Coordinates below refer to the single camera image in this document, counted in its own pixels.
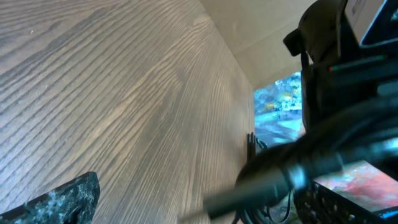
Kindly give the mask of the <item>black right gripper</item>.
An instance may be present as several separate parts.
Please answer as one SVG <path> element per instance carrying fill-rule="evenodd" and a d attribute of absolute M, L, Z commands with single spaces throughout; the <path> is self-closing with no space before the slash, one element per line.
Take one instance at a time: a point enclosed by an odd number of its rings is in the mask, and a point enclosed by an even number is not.
<path fill-rule="evenodd" d="M 283 42 L 301 58 L 306 130 L 397 93 L 397 0 L 317 0 Z"/>

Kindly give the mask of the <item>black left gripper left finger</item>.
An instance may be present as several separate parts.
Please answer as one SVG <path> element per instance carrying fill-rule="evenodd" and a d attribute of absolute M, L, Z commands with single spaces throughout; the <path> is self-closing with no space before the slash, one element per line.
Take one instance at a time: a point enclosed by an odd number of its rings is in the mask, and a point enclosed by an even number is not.
<path fill-rule="evenodd" d="M 100 197 L 96 172 L 75 179 L 1 214 L 1 223 L 91 223 Z"/>

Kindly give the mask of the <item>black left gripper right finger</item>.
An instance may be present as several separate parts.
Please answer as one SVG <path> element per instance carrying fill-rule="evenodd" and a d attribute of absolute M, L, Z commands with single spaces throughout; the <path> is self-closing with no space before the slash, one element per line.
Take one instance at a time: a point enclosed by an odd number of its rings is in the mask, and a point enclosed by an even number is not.
<path fill-rule="evenodd" d="M 382 218 L 315 182 L 294 192 L 294 205 L 303 224 L 382 223 Z"/>

